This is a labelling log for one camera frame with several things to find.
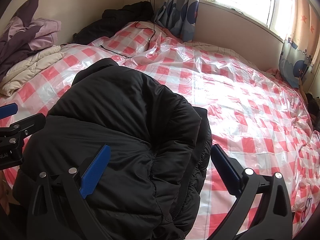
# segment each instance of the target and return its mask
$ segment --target plastic sheet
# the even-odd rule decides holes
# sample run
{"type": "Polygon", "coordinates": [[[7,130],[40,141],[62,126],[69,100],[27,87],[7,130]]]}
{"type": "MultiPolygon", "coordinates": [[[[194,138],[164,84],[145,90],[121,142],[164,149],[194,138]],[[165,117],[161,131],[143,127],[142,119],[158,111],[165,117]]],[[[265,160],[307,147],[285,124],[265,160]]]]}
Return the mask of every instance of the plastic sheet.
{"type": "MultiPolygon", "coordinates": [[[[153,28],[150,23],[136,26],[153,28]]],[[[0,124],[5,126],[39,112],[46,114],[70,88],[78,71],[111,57],[119,65],[150,75],[193,106],[206,108],[213,143],[219,143],[243,167],[263,175],[281,172],[296,212],[296,234],[320,201],[319,133],[312,130],[298,91],[269,73],[249,67],[230,50],[214,53],[186,46],[157,27],[147,50],[152,34],[153,30],[137,29],[133,23],[111,39],[100,38],[89,46],[63,47],[67,55],[62,60],[36,75],[10,98],[0,99],[0,105],[16,102],[19,106],[14,117],[1,120],[0,124]]],[[[5,175],[13,184],[16,168],[6,170],[5,175]]],[[[257,196],[240,231],[250,225],[259,200],[257,196]]],[[[234,201],[210,162],[199,213],[187,239],[206,239],[234,201]]]]}

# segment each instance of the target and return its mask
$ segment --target black jacket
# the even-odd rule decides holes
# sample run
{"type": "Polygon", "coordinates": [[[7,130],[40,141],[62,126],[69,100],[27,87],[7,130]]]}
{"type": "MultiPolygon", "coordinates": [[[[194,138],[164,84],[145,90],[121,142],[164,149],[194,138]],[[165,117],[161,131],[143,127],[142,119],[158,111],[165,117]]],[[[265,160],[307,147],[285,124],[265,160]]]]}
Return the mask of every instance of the black jacket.
{"type": "Polygon", "coordinates": [[[184,239],[212,145],[207,112],[195,109],[153,78],[102,59],[76,75],[31,136],[14,196],[28,207],[40,172],[78,167],[105,143],[111,160],[86,200],[112,239],[184,239]]]}
{"type": "Polygon", "coordinates": [[[72,43],[88,45],[100,38],[111,38],[127,23],[134,21],[151,21],[153,8],[150,2],[138,2],[125,5],[120,10],[107,9],[102,14],[102,19],[91,23],[79,33],[73,35],[72,43]]]}

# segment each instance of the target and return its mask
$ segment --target window frame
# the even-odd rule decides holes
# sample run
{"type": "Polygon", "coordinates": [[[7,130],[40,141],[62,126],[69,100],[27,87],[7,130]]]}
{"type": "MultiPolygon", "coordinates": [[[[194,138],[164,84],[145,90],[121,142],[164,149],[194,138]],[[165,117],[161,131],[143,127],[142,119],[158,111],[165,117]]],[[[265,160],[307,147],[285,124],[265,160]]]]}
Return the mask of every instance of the window frame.
{"type": "Polygon", "coordinates": [[[262,25],[263,27],[267,28],[269,31],[271,31],[273,34],[276,35],[276,37],[281,40],[281,41],[284,41],[279,33],[275,30],[275,25],[276,25],[276,20],[277,20],[277,16],[278,16],[278,11],[279,11],[279,3],[280,3],[280,0],[274,0],[273,2],[273,6],[270,7],[270,14],[271,14],[271,18],[270,20],[268,20],[267,24],[259,21],[258,19],[254,18],[253,16],[249,15],[249,14],[246,14],[245,12],[241,11],[240,9],[238,8],[233,8],[227,4],[223,4],[223,3],[219,3],[217,2],[216,0],[208,0],[209,2],[211,3],[214,3],[214,4],[217,4],[219,6],[222,6],[222,7],[225,7],[225,8],[228,8],[228,9],[231,9],[239,14],[242,14],[250,19],[252,19],[253,21],[255,21],[256,23],[262,25]]]}

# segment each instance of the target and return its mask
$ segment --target curtain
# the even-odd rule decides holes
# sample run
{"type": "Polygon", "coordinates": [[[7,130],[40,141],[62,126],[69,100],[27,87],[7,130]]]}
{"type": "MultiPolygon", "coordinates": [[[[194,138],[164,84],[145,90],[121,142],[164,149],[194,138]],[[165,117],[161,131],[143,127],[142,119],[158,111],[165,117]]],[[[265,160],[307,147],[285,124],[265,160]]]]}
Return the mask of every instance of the curtain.
{"type": "Polygon", "coordinates": [[[317,50],[320,20],[308,0],[295,0],[292,8],[291,27],[284,41],[279,70],[293,87],[299,87],[317,50]]]}
{"type": "Polygon", "coordinates": [[[199,0],[164,0],[155,23],[183,41],[191,41],[195,32],[199,0]]]}

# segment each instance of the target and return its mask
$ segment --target blue gripper pad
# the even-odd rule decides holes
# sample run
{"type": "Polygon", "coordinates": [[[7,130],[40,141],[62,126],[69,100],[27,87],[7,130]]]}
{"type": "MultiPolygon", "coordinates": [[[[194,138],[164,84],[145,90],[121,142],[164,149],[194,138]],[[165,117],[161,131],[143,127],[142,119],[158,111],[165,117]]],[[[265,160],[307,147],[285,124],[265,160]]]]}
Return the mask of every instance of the blue gripper pad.
{"type": "Polygon", "coordinates": [[[8,116],[12,116],[18,112],[18,106],[16,103],[0,107],[0,119],[4,119],[8,116]]]}
{"type": "Polygon", "coordinates": [[[88,169],[81,177],[80,194],[83,199],[93,193],[104,170],[110,161],[111,151],[108,145],[102,147],[88,169]]]}

